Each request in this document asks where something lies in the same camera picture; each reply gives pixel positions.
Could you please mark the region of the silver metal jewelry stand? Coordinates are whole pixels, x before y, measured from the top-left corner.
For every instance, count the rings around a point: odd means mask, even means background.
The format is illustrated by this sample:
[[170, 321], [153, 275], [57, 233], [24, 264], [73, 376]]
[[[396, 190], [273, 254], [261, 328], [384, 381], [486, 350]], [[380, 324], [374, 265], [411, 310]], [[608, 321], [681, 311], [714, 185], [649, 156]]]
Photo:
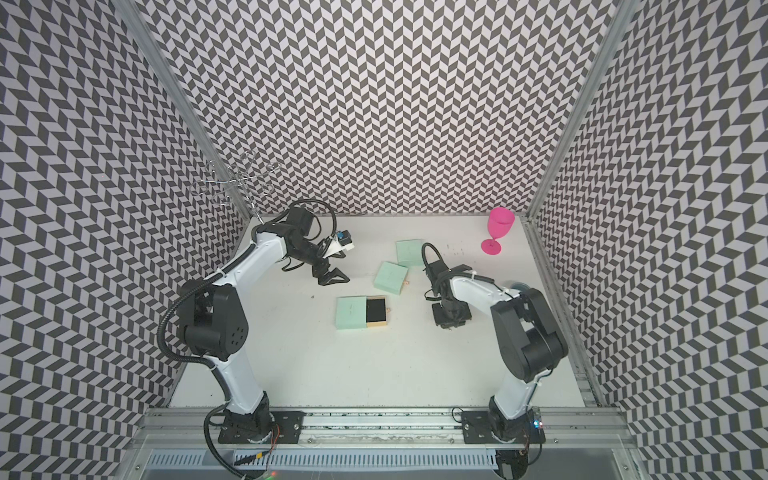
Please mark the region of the silver metal jewelry stand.
[[264, 223], [264, 197], [276, 190], [284, 162], [257, 149], [244, 151], [227, 164], [227, 179], [200, 178], [191, 181], [196, 198], [211, 200], [216, 205], [231, 204], [244, 218], [256, 218]]

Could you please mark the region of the mint green drawer jewelry box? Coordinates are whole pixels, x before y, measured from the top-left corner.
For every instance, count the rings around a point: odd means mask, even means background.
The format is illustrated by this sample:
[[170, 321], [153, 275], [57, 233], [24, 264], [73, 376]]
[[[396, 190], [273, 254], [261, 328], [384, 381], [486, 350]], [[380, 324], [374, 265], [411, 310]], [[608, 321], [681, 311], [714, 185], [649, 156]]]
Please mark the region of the mint green drawer jewelry box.
[[395, 243], [397, 263], [407, 268], [423, 265], [421, 239], [399, 240]]

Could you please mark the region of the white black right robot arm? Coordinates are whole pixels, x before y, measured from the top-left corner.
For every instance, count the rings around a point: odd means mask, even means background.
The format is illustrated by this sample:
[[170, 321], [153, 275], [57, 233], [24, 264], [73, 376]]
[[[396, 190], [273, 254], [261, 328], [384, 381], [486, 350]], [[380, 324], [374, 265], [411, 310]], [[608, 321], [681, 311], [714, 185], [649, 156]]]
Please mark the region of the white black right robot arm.
[[568, 356], [568, 345], [542, 292], [519, 285], [503, 287], [471, 267], [449, 268], [438, 260], [425, 266], [435, 324], [448, 329], [466, 324], [473, 309], [492, 320], [501, 359], [507, 369], [489, 400], [484, 423], [500, 443], [543, 440], [531, 402], [540, 381]]

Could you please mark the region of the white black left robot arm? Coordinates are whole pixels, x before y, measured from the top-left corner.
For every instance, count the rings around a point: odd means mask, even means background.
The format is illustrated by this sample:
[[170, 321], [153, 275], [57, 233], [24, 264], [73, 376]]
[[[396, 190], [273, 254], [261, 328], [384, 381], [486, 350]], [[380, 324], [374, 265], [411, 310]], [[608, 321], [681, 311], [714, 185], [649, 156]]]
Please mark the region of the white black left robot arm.
[[353, 247], [330, 204], [300, 199], [253, 227], [245, 250], [216, 273], [183, 285], [170, 313], [178, 316], [178, 337], [191, 352], [188, 361], [211, 369], [225, 394], [222, 439], [262, 443], [277, 437], [268, 394], [242, 351], [249, 334], [246, 294], [283, 259], [309, 265], [320, 286], [348, 283], [350, 278], [330, 260], [344, 258]]

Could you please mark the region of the pink plastic goblet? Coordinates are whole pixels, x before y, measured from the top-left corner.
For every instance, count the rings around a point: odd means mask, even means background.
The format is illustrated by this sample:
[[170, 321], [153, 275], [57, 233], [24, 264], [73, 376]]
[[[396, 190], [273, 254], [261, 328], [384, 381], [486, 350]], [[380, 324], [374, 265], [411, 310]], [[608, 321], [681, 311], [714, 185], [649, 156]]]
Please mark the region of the pink plastic goblet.
[[487, 222], [489, 238], [481, 242], [481, 250], [487, 255], [498, 255], [502, 251], [499, 240], [510, 232], [515, 220], [515, 213], [507, 208], [492, 209]]

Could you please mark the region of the teal round dish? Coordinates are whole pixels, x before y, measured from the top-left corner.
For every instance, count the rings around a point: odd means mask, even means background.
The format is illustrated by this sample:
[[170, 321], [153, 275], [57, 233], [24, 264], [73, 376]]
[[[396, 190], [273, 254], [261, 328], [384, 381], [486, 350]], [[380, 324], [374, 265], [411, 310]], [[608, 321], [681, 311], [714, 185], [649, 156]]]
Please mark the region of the teal round dish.
[[530, 286], [524, 282], [513, 282], [509, 285], [514, 295], [522, 294], [530, 289]]

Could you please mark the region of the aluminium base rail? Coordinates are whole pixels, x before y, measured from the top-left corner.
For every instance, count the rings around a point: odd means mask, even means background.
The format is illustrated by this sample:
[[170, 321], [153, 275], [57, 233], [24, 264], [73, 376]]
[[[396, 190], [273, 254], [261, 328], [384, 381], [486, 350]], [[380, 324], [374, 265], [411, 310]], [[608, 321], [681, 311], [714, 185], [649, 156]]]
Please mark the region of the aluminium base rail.
[[309, 408], [272, 409], [290, 447], [304, 448], [551, 448], [631, 449], [635, 439], [615, 408], [537, 407], [531, 426], [501, 442], [484, 409]]

